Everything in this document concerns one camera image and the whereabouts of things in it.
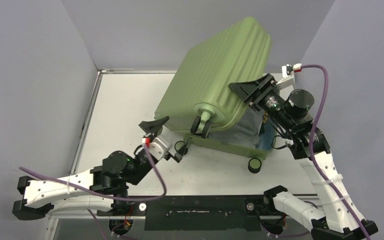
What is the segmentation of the green suitcase with blue lining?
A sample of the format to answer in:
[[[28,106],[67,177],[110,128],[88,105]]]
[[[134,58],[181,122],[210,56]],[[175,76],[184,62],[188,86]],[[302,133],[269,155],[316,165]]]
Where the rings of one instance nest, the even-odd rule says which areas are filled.
[[[272,128],[262,130],[265,114],[255,148],[224,143],[208,135],[230,129],[250,108],[229,84],[262,77],[271,43],[258,20],[248,16],[195,45],[170,81],[154,112],[155,119],[169,116],[165,127],[182,140],[192,138],[190,146],[264,160],[272,151],[275,135]]]

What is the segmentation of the grey cloth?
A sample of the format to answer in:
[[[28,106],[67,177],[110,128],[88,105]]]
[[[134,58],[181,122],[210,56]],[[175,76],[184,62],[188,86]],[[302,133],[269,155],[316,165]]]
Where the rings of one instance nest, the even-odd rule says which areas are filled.
[[[248,108],[233,127],[223,131],[210,132],[208,137],[231,145],[255,148],[260,141],[259,133],[263,116],[263,111],[253,111]]]

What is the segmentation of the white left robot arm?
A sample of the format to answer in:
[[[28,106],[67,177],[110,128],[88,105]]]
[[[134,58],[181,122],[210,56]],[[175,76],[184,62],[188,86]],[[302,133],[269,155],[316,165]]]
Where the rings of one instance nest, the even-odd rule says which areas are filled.
[[[13,203],[12,214],[21,221],[32,221],[67,210],[96,210],[105,216],[125,214],[130,207],[163,198],[168,190],[156,165],[160,160],[179,163],[188,152],[190,139],[171,144],[161,136],[168,116],[142,121],[144,134],[133,155],[116,150],[101,165],[65,177],[45,176],[20,167],[27,173],[18,179],[17,190],[22,198]],[[154,171],[163,193],[157,196],[129,196],[129,185],[138,185]]]

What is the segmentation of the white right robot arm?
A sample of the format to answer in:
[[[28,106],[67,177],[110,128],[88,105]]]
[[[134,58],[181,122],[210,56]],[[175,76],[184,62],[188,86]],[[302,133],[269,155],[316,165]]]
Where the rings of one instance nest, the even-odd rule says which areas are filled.
[[[270,74],[262,78],[230,83],[229,88],[252,110],[264,111],[284,130],[293,158],[307,174],[319,200],[316,208],[276,186],[264,192],[264,210],[284,213],[305,227],[314,240],[363,240],[378,232],[376,223],[366,219],[348,194],[338,173],[330,145],[315,126],[309,113],[315,99],[304,89],[294,89],[284,99]]]

